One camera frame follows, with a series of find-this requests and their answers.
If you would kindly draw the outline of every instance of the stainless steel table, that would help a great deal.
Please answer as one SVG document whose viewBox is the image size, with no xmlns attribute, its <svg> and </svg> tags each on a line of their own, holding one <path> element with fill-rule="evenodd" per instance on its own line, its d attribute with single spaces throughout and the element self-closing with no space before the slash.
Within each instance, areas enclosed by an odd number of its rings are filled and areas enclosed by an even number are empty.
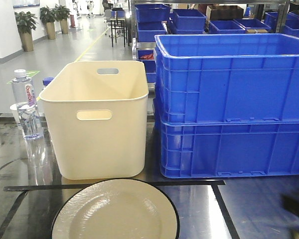
<svg viewBox="0 0 299 239">
<path fill-rule="evenodd" d="M 25 143 L 13 118 L 0 115 L 0 239 L 49 239 L 61 206 L 101 181 L 63 178 L 46 127 L 44 133 Z M 149 117 L 146 166 L 134 178 L 171 198 L 180 239 L 289 239 L 299 228 L 299 218 L 281 206 L 281 194 L 299 188 L 299 176 L 171 180 L 159 172 L 158 149 Z"/>
</svg>

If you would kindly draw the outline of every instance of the cream plastic bin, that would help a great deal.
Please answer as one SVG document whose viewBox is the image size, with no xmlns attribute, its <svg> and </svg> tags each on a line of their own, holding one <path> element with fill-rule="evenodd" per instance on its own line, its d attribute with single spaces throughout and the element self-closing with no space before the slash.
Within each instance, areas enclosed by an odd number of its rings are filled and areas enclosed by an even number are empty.
<svg viewBox="0 0 299 239">
<path fill-rule="evenodd" d="M 39 95 L 61 174 L 72 180 L 139 174 L 148 94 L 142 62 L 65 66 Z"/>
</svg>

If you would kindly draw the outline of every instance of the bottle label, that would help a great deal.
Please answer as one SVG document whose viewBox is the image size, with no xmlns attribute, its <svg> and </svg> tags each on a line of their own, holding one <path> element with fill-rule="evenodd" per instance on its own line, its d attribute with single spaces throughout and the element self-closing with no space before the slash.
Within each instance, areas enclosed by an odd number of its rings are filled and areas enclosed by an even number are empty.
<svg viewBox="0 0 299 239">
<path fill-rule="evenodd" d="M 25 92 L 26 92 L 26 96 L 28 98 L 28 104 L 31 107 L 35 104 L 35 95 L 34 95 L 33 86 L 31 84 L 26 84 Z"/>
</svg>

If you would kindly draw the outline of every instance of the cream plate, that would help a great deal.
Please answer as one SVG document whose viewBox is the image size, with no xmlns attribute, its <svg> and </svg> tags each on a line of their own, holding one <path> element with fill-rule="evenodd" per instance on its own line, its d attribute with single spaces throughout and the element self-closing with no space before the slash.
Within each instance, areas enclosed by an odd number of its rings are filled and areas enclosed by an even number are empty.
<svg viewBox="0 0 299 239">
<path fill-rule="evenodd" d="M 178 215 L 159 189 L 133 179 L 96 183 L 60 210 L 53 239 L 176 239 Z"/>
</svg>

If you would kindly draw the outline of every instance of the white cup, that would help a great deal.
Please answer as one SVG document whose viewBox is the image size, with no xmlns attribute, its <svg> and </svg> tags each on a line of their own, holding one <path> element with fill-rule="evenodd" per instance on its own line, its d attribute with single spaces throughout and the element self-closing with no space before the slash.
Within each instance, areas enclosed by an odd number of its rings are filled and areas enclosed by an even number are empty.
<svg viewBox="0 0 299 239">
<path fill-rule="evenodd" d="M 12 111 L 16 125 L 18 126 L 19 129 L 21 129 L 19 114 L 18 114 L 18 111 L 16 110 L 16 104 L 13 104 L 12 106 L 10 106 L 10 110 Z"/>
</svg>

